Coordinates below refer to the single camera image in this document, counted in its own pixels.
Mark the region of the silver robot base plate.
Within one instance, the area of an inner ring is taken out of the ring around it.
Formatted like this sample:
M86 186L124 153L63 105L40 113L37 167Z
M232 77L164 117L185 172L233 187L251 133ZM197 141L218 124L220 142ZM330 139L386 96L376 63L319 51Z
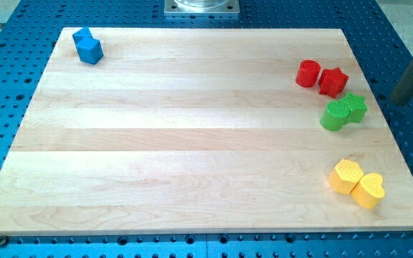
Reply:
M239 0L165 0L165 14L238 14Z

